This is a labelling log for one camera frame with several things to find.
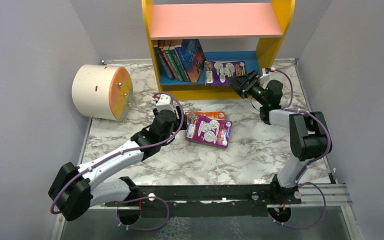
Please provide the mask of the Nineteen Eighty-Four dark book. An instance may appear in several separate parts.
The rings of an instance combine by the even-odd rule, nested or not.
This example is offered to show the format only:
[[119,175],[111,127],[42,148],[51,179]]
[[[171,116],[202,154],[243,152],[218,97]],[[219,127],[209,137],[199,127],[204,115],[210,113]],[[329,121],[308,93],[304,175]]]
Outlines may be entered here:
[[153,49],[154,49],[154,52],[156,55],[156,59],[157,59],[158,64],[161,68],[161,72],[164,73],[171,81],[173,81],[175,79],[174,75],[173,75],[164,55],[163,55],[162,50],[160,49],[158,41],[152,40],[152,44],[153,44]]

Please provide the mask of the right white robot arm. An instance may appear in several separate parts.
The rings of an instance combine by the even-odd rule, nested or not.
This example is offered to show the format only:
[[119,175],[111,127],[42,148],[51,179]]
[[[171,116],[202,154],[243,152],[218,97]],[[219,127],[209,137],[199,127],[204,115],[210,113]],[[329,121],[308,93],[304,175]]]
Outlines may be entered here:
[[331,152],[333,144],[322,112],[308,112],[281,106],[284,85],[269,80],[266,87],[260,84],[257,71],[229,78],[231,88],[242,98],[251,97],[260,103],[260,119],[268,125],[289,129],[291,157],[270,183],[273,197],[291,195],[299,180],[315,161]]

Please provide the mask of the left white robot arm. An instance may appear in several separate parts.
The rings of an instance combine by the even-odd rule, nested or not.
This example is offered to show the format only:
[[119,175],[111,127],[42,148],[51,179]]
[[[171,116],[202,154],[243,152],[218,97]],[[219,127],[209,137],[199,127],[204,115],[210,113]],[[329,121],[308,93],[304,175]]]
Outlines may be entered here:
[[176,111],[163,109],[150,126],[135,133],[116,150],[86,164],[62,165],[48,190],[50,212],[62,214],[67,221],[83,215],[94,203],[109,201],[109,185],[103,182],[122,169],[140,163],[170,144],[186,124],[181,106]]

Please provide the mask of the Jane Eyre blue book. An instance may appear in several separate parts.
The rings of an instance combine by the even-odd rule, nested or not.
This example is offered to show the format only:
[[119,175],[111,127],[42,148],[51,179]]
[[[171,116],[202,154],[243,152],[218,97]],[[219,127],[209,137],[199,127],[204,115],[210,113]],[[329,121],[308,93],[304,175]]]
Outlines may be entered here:
[[183,39],[181,47],[175,48],[189,82],[197,83],[204,70],[206,57],[199,39]]

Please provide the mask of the green Treehouse book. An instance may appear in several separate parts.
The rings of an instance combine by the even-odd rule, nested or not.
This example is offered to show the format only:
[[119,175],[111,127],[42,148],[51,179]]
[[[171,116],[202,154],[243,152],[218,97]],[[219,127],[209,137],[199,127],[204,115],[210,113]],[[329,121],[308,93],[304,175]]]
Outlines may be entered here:
[[170,51],[170,55],[174,61],[174,69],[175,69],[176,73],[178,74],[178,80],[180,82],[190,82],[176,50],[170,49],[170,45],[171,45],[171,40],[169,40],[169,51]]

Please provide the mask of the red Treehouse book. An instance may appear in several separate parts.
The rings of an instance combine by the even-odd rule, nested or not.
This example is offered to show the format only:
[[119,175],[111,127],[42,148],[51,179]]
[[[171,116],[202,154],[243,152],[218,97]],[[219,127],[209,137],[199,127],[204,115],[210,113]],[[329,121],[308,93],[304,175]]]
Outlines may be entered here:
[[158,40],[158,46],[161,50],[161,53],[162,55],[164,56],[164,59],[171,71],[171,79],[174,80],[179,80],[178,78],[178,74],[176,73],[176,70],[174,68],[174,60],[171,56],[171,53],[169,51],[169,46],[170,46],[170,43],[169,43],[169,40]]

